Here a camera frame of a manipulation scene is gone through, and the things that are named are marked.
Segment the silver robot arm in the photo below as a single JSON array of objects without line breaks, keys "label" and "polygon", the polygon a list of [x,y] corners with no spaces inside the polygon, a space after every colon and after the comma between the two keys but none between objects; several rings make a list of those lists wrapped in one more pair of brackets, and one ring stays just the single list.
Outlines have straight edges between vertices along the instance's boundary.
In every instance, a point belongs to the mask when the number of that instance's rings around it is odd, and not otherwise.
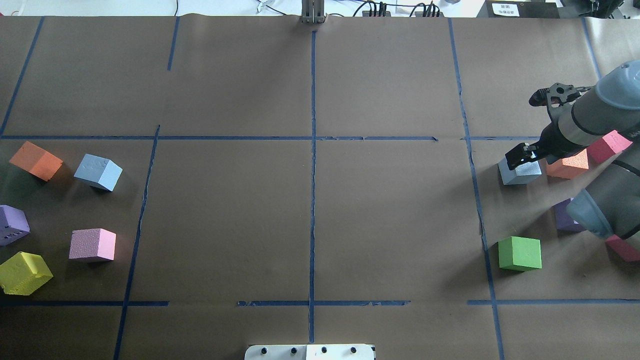
[{"label": "silver robot arm", "polygon": [[582,151],[608,166],[566,205],[566,212],[601,239],[631,239],[640,228],[640,64],[624,62],[594,86],[554,83],[529,104],[546,107],[550,123],[537,142],[519,143],[499,162],[501,173],[546,160],[551,166]]}]

